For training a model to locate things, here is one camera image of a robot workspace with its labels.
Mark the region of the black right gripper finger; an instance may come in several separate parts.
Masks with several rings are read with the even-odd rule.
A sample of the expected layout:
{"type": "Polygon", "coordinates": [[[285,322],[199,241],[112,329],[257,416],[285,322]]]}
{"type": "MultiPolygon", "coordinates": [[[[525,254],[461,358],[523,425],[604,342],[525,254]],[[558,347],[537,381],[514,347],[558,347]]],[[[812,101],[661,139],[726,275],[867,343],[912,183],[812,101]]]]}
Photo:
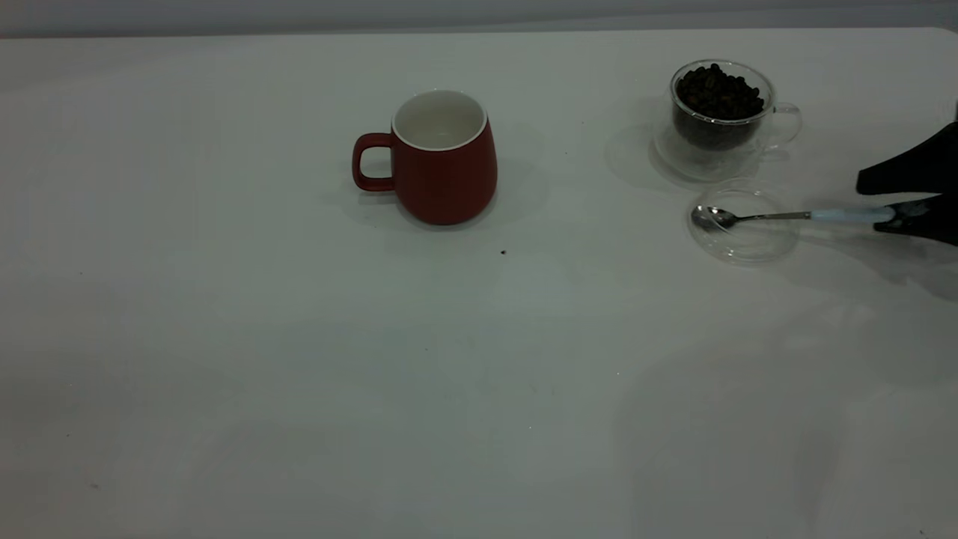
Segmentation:
{"type": "Polygon", "coordinates": [[[952,122],[934,136],[899,156],[863,168],[856,178],[856,193],[957,193],[957,123],[952,122]]]}
{"type": "Polygon", "coordinates": [[[873,225],[876,232],[918,237],[957,246],[957,195],[941,194],[935,197],[889,204],[895,211],[893,219],[873,225]]]}

